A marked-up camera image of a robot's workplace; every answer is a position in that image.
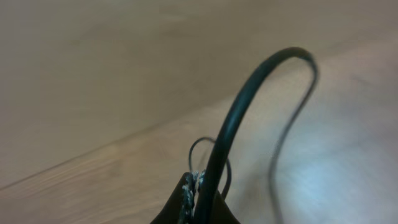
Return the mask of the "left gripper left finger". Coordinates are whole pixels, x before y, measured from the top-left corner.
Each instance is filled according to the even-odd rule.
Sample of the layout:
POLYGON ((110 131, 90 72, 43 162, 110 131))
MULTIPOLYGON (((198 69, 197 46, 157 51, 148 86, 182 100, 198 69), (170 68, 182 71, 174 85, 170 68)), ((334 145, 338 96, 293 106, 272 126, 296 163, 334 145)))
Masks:
POLYGON ((195 206, 195 185, 198 174, 186 172, 182 175, 163 209, 150 224, 189 224, 195 206))

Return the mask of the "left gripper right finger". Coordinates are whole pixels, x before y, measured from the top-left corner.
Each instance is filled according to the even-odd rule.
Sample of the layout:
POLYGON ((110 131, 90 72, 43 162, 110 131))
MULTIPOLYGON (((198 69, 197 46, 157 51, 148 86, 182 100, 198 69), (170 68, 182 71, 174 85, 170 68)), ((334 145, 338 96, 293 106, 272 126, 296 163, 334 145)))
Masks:
POLYGON ((213 201, 211 224, 239 224, 219 192, 213 201))

